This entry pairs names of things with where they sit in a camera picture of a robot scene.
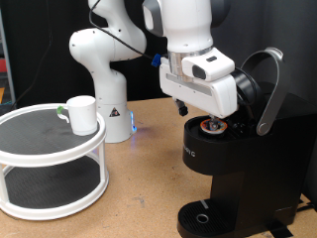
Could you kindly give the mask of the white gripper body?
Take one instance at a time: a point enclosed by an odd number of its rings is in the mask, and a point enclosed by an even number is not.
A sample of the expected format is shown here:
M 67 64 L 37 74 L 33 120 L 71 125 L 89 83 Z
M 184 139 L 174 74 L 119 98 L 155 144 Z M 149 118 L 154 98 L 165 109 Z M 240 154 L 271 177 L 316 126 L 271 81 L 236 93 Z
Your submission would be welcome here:
M 238 109 L 236 82 L 232 75 L 199 85 L 197 80 L 180 80 L 169 71 L 167 63 L 162 63 L 159 67 L 159 84 L 165 94 L 218 118 L 230 116 Z

